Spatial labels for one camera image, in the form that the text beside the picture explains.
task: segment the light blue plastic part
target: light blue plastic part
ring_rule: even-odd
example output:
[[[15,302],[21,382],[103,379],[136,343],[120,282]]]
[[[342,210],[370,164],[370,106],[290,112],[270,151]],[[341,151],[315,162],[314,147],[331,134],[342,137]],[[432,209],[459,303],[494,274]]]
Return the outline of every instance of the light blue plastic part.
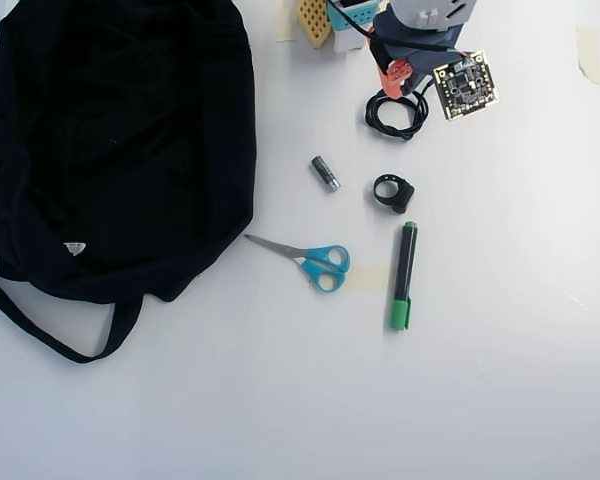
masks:
[[[336,263],[329,258],[332,250],[338,250],[342,256],[342,263]],[[349,271],[351,259],[346,248],[340,245],[331,247],[310,248],[307,250],[306,260],[300,264],[302,269],[309,275],[315,286],[324,293],[332,293],[338,290],[345,280],[345,273]],[[333,280],[331,288],[324,288],[320,284],[320,277],[327,275]]]
[[[370,0],[369,2],[348,8],[342,8],[338,3],[336,3],[336,5],[338,5],[340,10],[351,17],[354,22],[358,25],[367,25],[368,23],[371,23],[373,17],[376,16],[380,0]],[[349,22],[347,22],[329,3],[327,3],[327,15],[329,15],[329,21],[334,30],[340,31],[351,28]]]

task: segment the white label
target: white label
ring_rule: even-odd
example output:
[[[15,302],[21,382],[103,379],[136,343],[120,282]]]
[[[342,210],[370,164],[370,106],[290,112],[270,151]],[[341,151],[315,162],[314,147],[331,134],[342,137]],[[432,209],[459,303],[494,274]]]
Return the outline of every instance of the white label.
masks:
[[[84,249],[87,248],[86,243],[79,242],[68,242],[65,243],[64,246],[67,247],[67,250],[69,250],[71,255],[73,255],[74,257],[80,255],[82,252],[84,252]]]

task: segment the scissor blade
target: scissor blade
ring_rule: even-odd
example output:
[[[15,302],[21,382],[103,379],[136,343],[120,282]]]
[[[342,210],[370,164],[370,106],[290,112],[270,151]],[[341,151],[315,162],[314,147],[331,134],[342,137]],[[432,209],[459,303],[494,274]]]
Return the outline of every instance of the scissor blade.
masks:
[[[265,240],[264,238],[256,237],[255,235],[245,234],[245,237],[247,237],[253,243],[257,243],[261,247],[267,248],[287,258],[299,258],[304,257],[307,254],[306,250],[293,248],[289,245],[282,245],[281,243],[271,242],[269,240]]]

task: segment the circuit board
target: circuit board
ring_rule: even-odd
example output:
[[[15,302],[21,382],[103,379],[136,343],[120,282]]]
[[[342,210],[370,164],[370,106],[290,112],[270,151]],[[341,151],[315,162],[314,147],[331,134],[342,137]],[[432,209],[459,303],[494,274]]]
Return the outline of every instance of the circuit board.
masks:
[[[498,93],[484,52],[475,52],[433,70],[447,120],[482,110],[498,101]]]

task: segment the blue scissor handle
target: blue scissor handle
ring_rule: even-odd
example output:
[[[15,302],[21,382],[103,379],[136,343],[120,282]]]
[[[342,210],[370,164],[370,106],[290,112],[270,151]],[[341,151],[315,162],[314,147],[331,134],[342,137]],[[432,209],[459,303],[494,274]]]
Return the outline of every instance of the blue scissor handle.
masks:
[[[342,263],[335,263],[329,258],[329,254],[334,250],[340,252],[340,255],[342,256]],[[348,272],[349,266],[351,264],[349,251],[342,245],[331,245],[330,247],[322,248],[310,248],[307,250],[306,258],[311,260],[317,260],[327,265],[331,265],[333,268],[342,273]]]
[[[318,262],[307,259],[300,264],[300,267],[309,275],[314,285],[324,293],[332,293],[339,289],[344,283],[345,275],[343,272],[334,270],[331,267],[323,267]],[[333,286],[329,289],[320,285],[320,277],[328,275],[333,280]]]

